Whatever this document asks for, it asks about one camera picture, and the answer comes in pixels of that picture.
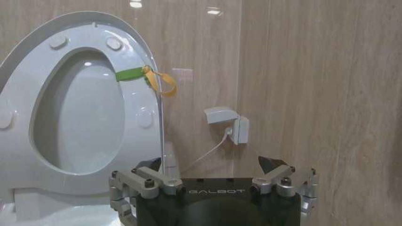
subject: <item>white cable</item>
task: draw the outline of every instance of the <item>white cable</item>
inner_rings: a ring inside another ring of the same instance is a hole
[[[184,170],[184,172],[186,172],[188,170],[190,170],[192,168],[193,168],[193,166],[197,164],[197,162],[200,161],[200,160],[202,160],[212,152],[214,152],[217,149],[218,149],[218,147],[224,144],[224,142],[226,141],[226,139],[228,139],[228,136],[230,135],[233,133],[233,131],[232,131],[232,129],[226,129],[225,130],[225,135],[224,135],[224,138],[222,138],[222,141],[220,142],[220,144],[202,156],[202,157],[200,157],[189,166],[188,166],[188,168]]]

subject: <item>wall tile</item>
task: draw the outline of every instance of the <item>wall tile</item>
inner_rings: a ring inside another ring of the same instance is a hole
[[[258,155],[316,167],[317,225],[401,222],[401,6],[244,2],[238,108],[252,137],[234,173],[261,175]]]

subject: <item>logo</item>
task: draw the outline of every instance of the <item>logo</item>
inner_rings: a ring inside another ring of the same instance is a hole
[[[245,189],[230,189],[230,190],[190,190],[189,194],[242,194]]]

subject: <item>toilet bowl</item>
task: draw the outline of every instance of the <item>toilet bowl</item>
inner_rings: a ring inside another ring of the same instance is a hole
[[[0,225],[121,225],[110,173],[165,155],[161,98],[143,78],[115,78],[145,65],[157,70],[142,37],[101,12],[19,43],[0,66]]]

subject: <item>yellow strap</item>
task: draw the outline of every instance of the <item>yellow strap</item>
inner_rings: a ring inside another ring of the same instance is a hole
[[[174,80],[174,78],[169,75],[169,74],[165,74],[165,73],[159,73],[159,72],[154,72],[151,67],[149,65],[146,65],[143,67],[143,72],[146,74],[146,77],[149,79],[149,82],[151,84],[151,87],[153,89],[159,92],[163,96],[168,96],[168,97],[172,97],[173,95],[176,95],[177,93],[177,81]],[[168,91],[168,92],[161,92],[159,91],[159,88],[158,88],[158,81],[157,81],[157,75],[159,75],[161,79],[168,83],[170,84],[172,86],[172,90]]]

